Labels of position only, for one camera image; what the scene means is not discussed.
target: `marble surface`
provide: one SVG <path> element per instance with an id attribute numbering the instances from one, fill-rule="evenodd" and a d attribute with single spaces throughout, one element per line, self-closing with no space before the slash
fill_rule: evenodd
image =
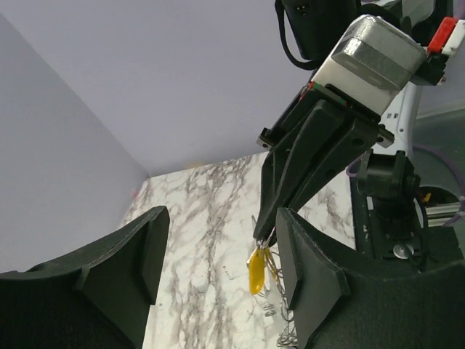
<path id="1" fill-rule="evenodd" d="M 126 222 L 165 205 L 171 227 L 144 349 L 268 349 L 278 333 L 248 292 L 246 261 L 266 153 L 146 181 Z M 300 214 L 354 246 L 349 181 L 340 174 Z"/>

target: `orange part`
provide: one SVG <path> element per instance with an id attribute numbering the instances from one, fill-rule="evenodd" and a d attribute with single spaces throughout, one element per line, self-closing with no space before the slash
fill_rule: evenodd
<path id="1" fill-rule="evenodd" d="M 458 22 L 457 18 L 454 17 L 445 17 L 441 25 L 436 31 L 436 34 L 431 39 L 431 42 L 428 45 L 428 52 L 430 53 L 441 53 L 442 48 L 448 42 L 450 35 L 453 32 L 453 29 L 456 27 Z"/>

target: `yellow keychain tag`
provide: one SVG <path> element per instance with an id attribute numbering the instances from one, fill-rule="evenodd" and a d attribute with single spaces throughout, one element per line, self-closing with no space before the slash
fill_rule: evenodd
<path id="1" fill-rule="evenodd" d="M 250 293 L 258 294 L 264 285 L 264 250 L 257 248 L 248 260 L 248 280 Z"/>

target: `black cable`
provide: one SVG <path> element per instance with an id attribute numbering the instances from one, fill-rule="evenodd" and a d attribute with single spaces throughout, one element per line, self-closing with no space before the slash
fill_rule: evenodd
<path id="1" fill-rule="evenodd" d="M 283 45 L 284 53 L 286 54 L 287 58 L 294 64 L 297 68 L 304 69 L 305 71 L 313 71 L 320 67 L 323 62 L 318 60 L 311 60 L 309 62 L 301 62 L 297 60 L 289 50 L 288 42 L 286 39 L 286 27 L 284 25 L 284 5 L 282 0 L 275 0 L 275 10 L 276 15 L 278 16 L 278 25 L 279 25 L 279 37 L 281 40 L 281 44 Z"/>

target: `gray wall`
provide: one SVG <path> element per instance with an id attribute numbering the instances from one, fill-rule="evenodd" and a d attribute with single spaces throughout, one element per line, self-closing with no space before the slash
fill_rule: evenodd
<path id="1" fill-rule="evenodd" d="M 115 230 L 146 172 L 0 16 L 0 272 Z"/>

